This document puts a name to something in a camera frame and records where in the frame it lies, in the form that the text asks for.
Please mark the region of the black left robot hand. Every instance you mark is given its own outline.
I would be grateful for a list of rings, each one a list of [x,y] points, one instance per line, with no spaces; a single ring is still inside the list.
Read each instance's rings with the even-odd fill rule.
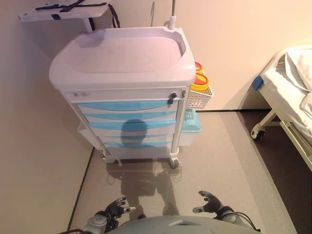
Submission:
[[[134,213],[136,207],[125,207],[126,197],[121,197],[110,203],[105,209],[105,215],[108,219],[120,218],[123,214]]]

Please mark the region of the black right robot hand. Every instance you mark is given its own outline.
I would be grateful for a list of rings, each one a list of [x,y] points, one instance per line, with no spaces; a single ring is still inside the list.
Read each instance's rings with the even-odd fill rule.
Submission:
[[[204,201],[206,201],[206,204],[200,207],[193,208],[193,213],[217,213],[223,207],[221,201],[212,193],[208,191],[199,191],[198,193],[202,197],[204,197]]]

